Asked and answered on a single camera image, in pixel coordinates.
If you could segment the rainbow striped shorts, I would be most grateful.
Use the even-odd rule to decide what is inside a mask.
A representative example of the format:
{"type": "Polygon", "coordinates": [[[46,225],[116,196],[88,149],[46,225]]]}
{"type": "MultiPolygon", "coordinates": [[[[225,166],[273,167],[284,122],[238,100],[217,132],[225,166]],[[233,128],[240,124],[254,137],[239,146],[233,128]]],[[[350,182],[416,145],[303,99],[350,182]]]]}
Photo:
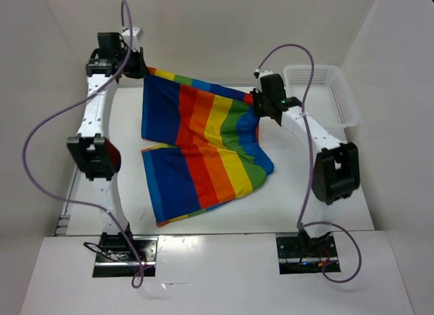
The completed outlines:
{"type": "Polygon", "coordinates": [[[157,226],[260,189],[274,171],[251,94],[153,68],[144,78],[142,151],[157,226]]]}

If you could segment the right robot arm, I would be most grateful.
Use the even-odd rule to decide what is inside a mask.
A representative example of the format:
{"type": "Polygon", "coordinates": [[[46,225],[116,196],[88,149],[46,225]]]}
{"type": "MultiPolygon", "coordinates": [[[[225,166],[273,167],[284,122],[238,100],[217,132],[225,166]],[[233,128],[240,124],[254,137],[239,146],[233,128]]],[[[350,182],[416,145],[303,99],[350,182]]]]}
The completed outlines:
{"type": "Polygon", "coordinates": [[[308,185],[296,226],[298,250],[312,256],[330,235],[330,205],[360,186],[358,148],[331,135],[306,112],[307,94],[302,100],[288,97],[281,75],[257,69],[254,77],[254,115],[275,120],[308,150],[308,185]]]}

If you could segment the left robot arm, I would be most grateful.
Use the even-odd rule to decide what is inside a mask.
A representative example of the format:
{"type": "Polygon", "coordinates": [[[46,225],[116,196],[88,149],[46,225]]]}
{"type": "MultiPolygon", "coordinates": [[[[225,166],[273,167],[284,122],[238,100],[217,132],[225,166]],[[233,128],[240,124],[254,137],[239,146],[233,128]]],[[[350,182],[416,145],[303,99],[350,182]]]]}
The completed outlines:
{"type": "Polygon", "coordinates": [[[109,120],[119,78],[142,79],[149,74],[139,46],[141,34],[140,27],[98,34],[99,46],[85,66],[88,92],[95,97],[86,102],[81,125],[67,140],[69,152],[103,207],[100,244],[122,261],[133,257],[136,247],[121,207],[117,186],[121,154],[109,140],[109,120]]]}

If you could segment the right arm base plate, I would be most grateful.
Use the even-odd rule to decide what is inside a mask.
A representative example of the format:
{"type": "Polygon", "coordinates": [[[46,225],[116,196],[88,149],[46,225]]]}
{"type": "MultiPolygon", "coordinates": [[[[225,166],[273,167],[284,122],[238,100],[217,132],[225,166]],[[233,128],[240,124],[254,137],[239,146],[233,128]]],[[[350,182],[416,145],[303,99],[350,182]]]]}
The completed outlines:
{"type": "Polygon", "coordinates": [[[315,274],[340,272],[338,253],[331,233],[309,238],[305,233],[277,234],[279,273],[315,274]]]}

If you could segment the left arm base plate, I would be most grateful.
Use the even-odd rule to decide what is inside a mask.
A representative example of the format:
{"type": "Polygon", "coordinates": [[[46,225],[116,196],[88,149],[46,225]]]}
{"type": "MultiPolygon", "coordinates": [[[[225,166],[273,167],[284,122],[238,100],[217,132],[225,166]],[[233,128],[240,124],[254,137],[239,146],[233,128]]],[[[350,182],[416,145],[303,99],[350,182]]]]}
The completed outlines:
{"type": "MultiPolygon", "coordinates": [[[[134,236],[132,244],[144,267],[144,275],[155,276],[158,237],[134,236]]],[[[138,261],[123,237],[101,237],[97,244],[84,242],[83,245],[96,254],[93,278],[131,278],[139,270],[138,261]]]]}

